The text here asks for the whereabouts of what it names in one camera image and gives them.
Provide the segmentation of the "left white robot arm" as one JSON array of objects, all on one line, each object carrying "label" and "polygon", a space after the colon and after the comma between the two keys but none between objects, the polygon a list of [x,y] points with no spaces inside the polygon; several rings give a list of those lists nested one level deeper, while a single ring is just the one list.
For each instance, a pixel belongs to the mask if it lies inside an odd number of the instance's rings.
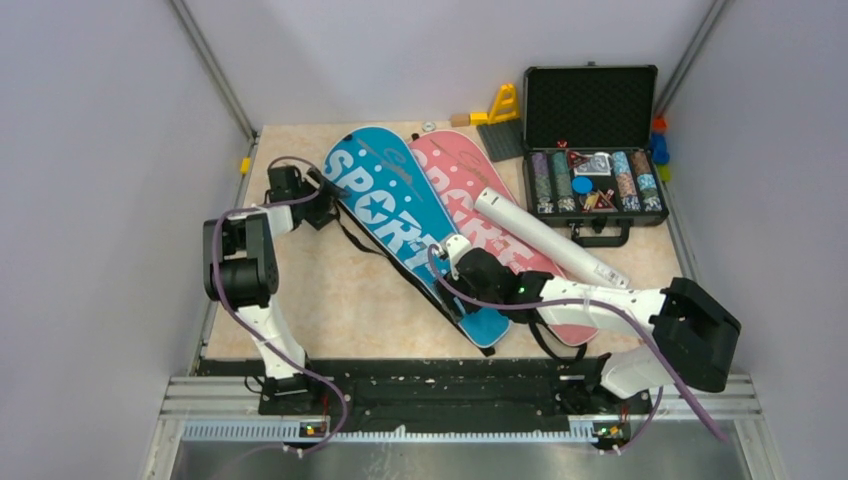
[{"label": "left white robot arm", "polygon": [[277,164],[267,173],[263,204],[230,210],[203,223],[203,284],[210,300],[219,303],[257,347],[264,365],[262,395],[283,398],[303,414],[319,404],[322,381],[308,371],[308,355],[277,301],[281,275],[274,242],[302,223],[319,230],[331,222],[339,194],[314,166],[302,173],[295,165]]}]

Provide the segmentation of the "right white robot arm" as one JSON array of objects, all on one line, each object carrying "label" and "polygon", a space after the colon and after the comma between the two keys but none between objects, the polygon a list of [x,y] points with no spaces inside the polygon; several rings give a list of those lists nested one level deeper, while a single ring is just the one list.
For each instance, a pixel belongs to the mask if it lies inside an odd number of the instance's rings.
[{"label": "right white robot arm", "polygon": [[515,273],[480,248],[444,248],[437,256],[449,263],[441,287],[466,306],[492,308],[520,324],[583,326],[640,339],[638,348],[607,355],[586,385],[589,404],[600,412],[660,386],[674,385],[681,394],[726,388],[741,323],[691,279],[617,289],[542,271]]}]

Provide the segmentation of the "white shuttlecock tube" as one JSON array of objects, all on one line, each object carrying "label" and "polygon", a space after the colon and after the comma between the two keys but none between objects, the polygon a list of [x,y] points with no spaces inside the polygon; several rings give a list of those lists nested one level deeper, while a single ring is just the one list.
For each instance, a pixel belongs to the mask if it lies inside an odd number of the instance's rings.
[{"label": "white shuttlecock tube", "polygon": [[619,289],[630,286],[627,275],[557,233],[493,188],[486,187],[477,196],[474,208],[579,280]]}]

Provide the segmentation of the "blue racket cover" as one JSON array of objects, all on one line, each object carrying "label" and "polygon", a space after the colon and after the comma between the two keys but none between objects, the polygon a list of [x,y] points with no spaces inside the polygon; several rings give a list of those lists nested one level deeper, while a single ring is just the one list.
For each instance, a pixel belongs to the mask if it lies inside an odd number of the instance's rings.
[{"label": "blue racket cover", "polygon": [[466,308],[440,296],[447,261],[428,249],[459,232],[404,139],[383,126],[344,135],[327,154],[323,176],[340,191],[340,209],[388,257],[392,266],[487,357],[511,322],[490,308]]}]

